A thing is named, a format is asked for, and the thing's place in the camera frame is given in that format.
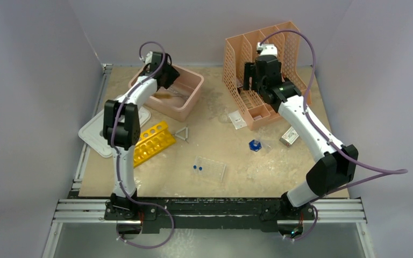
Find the yellow test tube rack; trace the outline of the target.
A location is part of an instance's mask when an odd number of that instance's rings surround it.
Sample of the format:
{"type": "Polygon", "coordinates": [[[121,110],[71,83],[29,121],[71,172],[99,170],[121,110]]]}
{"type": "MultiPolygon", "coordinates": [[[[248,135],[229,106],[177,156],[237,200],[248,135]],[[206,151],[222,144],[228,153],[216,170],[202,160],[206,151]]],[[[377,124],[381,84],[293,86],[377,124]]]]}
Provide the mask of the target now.
{"type": "Polygon", "coordinates": [[[175,143],[165,121],[155,124],[141,133],[134,149],[133,167],[143,164],[175,143]]]}

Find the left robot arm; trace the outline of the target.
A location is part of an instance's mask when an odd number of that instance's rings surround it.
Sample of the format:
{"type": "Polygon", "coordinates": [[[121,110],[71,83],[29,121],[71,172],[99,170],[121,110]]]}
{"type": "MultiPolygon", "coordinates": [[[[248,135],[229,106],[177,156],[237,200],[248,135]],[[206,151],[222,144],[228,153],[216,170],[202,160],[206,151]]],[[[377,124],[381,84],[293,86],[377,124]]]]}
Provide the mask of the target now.
{"type": "Polygon", "coordinates": [[[179,77],[172,66],[172,58],[164,52],[149,52],[136,83],[127,93],[104,105],[103,137],[112,149],[115,169],[115,188],[110,204],[126,220],[139,212],[133,175],[133,154],[140,138],[138,111],[160,88],[169,88],[179,77]]]}

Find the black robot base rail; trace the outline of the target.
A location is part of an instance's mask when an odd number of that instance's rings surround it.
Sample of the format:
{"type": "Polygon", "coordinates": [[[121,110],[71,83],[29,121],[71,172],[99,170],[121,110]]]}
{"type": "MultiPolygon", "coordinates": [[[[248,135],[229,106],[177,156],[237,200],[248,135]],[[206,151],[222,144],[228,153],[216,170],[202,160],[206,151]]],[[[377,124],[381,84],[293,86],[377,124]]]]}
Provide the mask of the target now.
{"type": "Polygon", "coordinates": [[[260,230],[298,235],[303,223],[315,218],[314,208],[305,204],[287,208],[280,197],[137,197],[131,202],[112,195],[105,203],[104,219],[140,226],[144,234],[161,229],[260,230]]]}

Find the blue polyhedral object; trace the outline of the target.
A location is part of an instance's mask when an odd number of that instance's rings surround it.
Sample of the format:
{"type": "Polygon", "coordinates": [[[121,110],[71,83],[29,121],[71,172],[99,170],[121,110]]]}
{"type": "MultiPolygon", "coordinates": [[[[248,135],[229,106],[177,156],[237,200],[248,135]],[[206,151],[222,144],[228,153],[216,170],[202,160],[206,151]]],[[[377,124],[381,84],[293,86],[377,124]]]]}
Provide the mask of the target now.
{"type": "Polygon", "coordinates": [[[257,139],[251,140],[248,145],[249,145],[250,150],[255,151],[255,152],[262,149],[262,144],[257,139]]]}

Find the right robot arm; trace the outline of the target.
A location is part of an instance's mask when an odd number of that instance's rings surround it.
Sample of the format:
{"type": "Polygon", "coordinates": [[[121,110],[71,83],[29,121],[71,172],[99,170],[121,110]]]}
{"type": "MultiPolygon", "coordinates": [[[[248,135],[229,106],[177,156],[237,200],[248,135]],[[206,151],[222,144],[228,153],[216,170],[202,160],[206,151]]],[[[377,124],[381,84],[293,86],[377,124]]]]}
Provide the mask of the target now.
{"type": "Polygon", "coordinates": [[[255,91],[275,112],[290,123],[308,146],[315,165],[298,186],[281,197],[280,211],[288,219],[301,213],[302,206],[322,197],[354,178],[358,150],[345,146],[304,106],[301,91],[284,81],[281,62],[273,55],[262,55],[244,64],[244,90],[255,91]]]}

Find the white plastic bin lid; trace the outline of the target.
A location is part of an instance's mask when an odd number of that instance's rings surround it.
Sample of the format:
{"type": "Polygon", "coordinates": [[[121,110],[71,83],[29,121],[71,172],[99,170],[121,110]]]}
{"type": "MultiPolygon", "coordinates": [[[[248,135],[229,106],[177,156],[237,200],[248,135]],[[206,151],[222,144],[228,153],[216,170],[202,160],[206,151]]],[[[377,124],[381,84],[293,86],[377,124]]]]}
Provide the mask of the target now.
{"type": "Polygon", "coordinates": [[[103,137],[104,110],[100,110],[78,132],[79,137],[104,158],[112,157],[112,149],[103,137]]]}

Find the brown bristle tube brush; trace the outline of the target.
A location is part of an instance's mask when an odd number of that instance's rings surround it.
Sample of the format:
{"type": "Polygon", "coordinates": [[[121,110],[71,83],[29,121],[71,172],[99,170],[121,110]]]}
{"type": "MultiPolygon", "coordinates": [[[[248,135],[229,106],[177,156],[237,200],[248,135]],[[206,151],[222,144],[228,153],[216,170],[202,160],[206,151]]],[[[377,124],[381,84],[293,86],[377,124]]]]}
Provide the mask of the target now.
{"type": "Polygon", "coordinates": [[[155,93],[153,96],[157,99],[170,99],[173,97],[171,94],[168,93],[155,93]]]}

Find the metal crucible tongs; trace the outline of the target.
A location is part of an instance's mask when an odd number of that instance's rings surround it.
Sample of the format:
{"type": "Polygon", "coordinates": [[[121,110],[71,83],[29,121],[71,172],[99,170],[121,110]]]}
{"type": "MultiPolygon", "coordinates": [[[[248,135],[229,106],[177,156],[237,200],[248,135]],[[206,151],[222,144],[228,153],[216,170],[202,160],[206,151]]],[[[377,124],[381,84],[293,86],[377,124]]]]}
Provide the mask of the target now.
{"type": "Polygon", "coordinates": [[[172,88],[168,88],[167,91],[170,92],[174,97],[180,97],[185,101],[187,101],[190,97],[189,95],[182,94],[179,91],[176,91],[175,89],[172,89],[172,88]]]}

